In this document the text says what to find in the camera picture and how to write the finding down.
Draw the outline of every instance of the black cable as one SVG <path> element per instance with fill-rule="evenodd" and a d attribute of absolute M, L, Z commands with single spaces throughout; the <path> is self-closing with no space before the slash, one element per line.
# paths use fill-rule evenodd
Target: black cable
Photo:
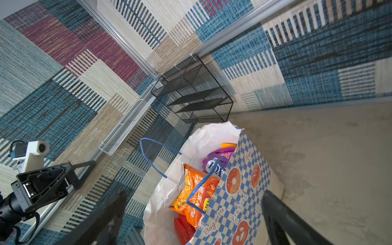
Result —
<path fill-rule="evenodd" d="M 8 155 L 8 157 L 11 157 L 12 147 L 14 146 L 14 143 L 16 143 L 16 142 L 22 142 L 22 143 L 24 143 L 23 140 L 15 140 L 14 142 L 12 142 L 11 145 L 9 146 L 9 155 Z"/>
<path fill-rule="evenodd" d="M 35 227 L 34 227 L 34 231 L 31 233 L 29 239 L 27 239 L 26 241 L 19 241 L 19 237 L 20 237 L 20 228 L 16 225 L 12 226 L 13 228 L 15 228 L 16 230 L 16 235 L 15 235 L 15 245 L 23 245 L 26 244 L 28 241 L 30 241 L 30 239 L 33 237 L 35 231 L 37 230 L 39 224 L 40 224 L 40 214 L 35 212 L 34 213 L 36 222 L 35 222 Z"/>

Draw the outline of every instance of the blue rope handle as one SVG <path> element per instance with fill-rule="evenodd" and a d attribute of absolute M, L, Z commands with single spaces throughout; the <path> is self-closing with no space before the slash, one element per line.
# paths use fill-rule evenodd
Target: blue rope handle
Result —
<path fill-rule="evenodd" d="M 198 206 L 194 205 L 193 203 L 190 202 L 190 199 L 196 194 L 197 190 L 204 185 L 207 180 L 211 177 L 211 175 L 215 172 L 216 168 L 218 167 L 218 164 L 220 163 L 219 160 L 216 160 L 212 166 L 211 166 L 211 171 L 200 181 L 200 183 L 198 183 L 198 185 L 195 187 L 195 189 L 193 189 L 193 191 L 191 192 L 191 194 L 188 196 L 187 198 L 187 204 L 189 206 L 191 206 L 192 208 L 196 209 L 197 211 L 199 211 L 202 214 L 205 214 L 205 212 L 203 210 L 201 210 Z"/>
<path fill-rule="evenodd" d="M 158 142 L 158 141 L 156 141 L 156 140 L 153 140 L 153 139 L 150 139 L 150 138 L 141 138 L 140 139 L 140 141 L 139 141 L 139 144 L 140 144 L 140 149 L 142 150 L 142 155 L 144 156 L 144 158 L 147 160 L 147 162 L 153 167 L 153 169 L 155 169 L 160 175 L 162 175 L 163 177 L 165 177 L 166 179 L 167 179 L 167 176 L 166 175 L 164 175 L 164 174 L 162 174 L 151 162 L 150 162 L 150 160 L 148 160 L 148 158 L 146 157 L 146 155 L 144 154 L 144 151 L 143 151 L 143 146 L 142 146 L 142 140 L 150 140 L 150 141 L 152 141 L 152 142 L 155 142 L 155 143 L 157 143 L 157 144 L 160 144 L 160 145 L 163 145 L 164 147 L 166 147 L 167 149 L 169 149 L 170 151 L 172 151 L 173 153 L 178 153 L 178 154 L 180 154 L 181 155 L 181 153 L 178 151 L 178 150 L 176 150 L 176 149 L 174 149 L 173 147 L 170 147 L 170 146 L 168 146 L 168 145 L 165 145 L 165 144 L 162 144 L 161 142 Z"/>

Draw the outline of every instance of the red snack package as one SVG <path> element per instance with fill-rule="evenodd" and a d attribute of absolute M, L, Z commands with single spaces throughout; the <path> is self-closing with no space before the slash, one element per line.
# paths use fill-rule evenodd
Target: red snack package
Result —
<path fill-rule="evenodd" d="M 182 226 L 184 226 L 185 231 L 187 232 L 189 237 L 193 237 L 193 235 L 195 234 L 196 230 L 193 226 L 191 226 L 191 224 L 188 223 L 187 221 L 187 217 L 185 217 L 184 215 L 179 215 L 178 217 L 181 221 Z"/>
<path fill-rule="evenodd" d="M 181 245 L 187 244 L 187 242 L 192 238 L 192 236 L 188 236 L 179 218 L 174 219 L 174 229 L 176 230 L 176 234 L 178 239 L 180 240 Z"/>
<path fill-rule="evenodd" d="M 184 164 L 185 168 L 185 187 L 179 194 L 179 196 L 170 205 L 170 209 L 176 211 L 179 214 L 185 215 L 187 221 L 195 229 L 199 226 L 203 214 L 186 204 L 188 196 L 191 194 L 193 189 L 201 182 L 207 173 L 199 171 L 188 164 Z M 195 195 L 190 199 L 190 202 L 199 207 L 201 210 L 206 211 L 210 199 L 214 195 L 216 187 L 220 181 L 220 178 L 211 176 L 203 185 L 199 188 Z"/>

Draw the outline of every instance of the blue and white checkered bag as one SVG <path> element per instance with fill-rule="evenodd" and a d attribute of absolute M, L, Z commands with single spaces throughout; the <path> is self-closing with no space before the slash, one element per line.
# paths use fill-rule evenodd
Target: blue and white checkered bag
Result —
<path fill-rule="evenodd" d="M 184 187 L 183 163 L 201 170 L 202 160 L 221 143 L 237 148 L 210 200 L 207 211 L 187 245 L 266 244 L 268 234 L 261 211 L 266 189 L 281 197 L 278 180 L 244 130 L 230 122 L 209 124 L 194 132 L 156 187 L 144 213 L 144 239 L 150 244 L 179 244 L 173 220 L 178 214 L 169 205 Z"/>

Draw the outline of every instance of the concrete floor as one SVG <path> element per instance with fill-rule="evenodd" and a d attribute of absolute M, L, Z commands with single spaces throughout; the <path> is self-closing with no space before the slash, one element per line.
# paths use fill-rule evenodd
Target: concrete floor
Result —
<path fill-rule="evenodd" d="M 329 241 L 392 241 L 392 102 L 232 114 L 286 185 L 282 200 Z"/>

